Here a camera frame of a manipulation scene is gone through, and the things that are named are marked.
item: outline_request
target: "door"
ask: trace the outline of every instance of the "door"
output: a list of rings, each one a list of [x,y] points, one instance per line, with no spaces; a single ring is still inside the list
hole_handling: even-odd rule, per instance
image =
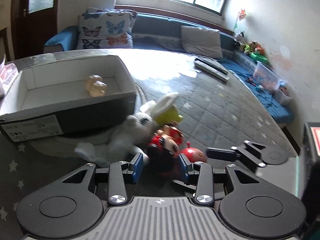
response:
[[[15,58],[43,53],[57,34],[58,0],[12,0],[12,42]]]

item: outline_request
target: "white long box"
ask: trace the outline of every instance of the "white long box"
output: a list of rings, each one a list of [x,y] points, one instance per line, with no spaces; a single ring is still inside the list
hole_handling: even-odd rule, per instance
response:
[[[108,85],[93,98],[85,80]],[[135,83],[118,56],[58,61],[22,70],[0,106],[0,130],[13,142],[108,127],[134,111]]]

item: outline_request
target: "green basket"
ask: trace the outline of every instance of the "green basket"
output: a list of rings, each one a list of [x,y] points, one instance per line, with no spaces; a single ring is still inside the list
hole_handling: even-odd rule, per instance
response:
[[[257,54],[257,53],[252,52],[252,53],[250,54],[250,57],[251,57],[254,61],[260,61],[260,62],[262,62],[262,63],[264,63],[264,64],[268,63],[268,59],[267,59],[267,58],[265,58],[265,57],[263,57],[262,55]]]

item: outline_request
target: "silver bolt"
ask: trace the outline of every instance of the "silver bolt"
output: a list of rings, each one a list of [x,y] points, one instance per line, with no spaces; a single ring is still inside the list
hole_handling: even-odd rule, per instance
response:
[[[125,197],[121,195],[113,195],[111,196],[110,201],[113,203],[122,203],[125,201]]]
[[[200,195],[196,199],[197,199],[197,201],[199,201],[201,203],[209,203],[212,201],[212,197],[210,197],[208,195]]]

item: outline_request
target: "pink plastic bag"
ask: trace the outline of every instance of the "pink plastic bag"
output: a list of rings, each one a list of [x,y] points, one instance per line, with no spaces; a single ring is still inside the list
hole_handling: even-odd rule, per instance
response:
[[[17,66],[14,63],[5,65],[4,62],[5,54],[3,57],[3,61],[0,64],[0,97],[3,97],[7,93],[9,87],[11,86],[11,83],[19,73],[17,70]]]

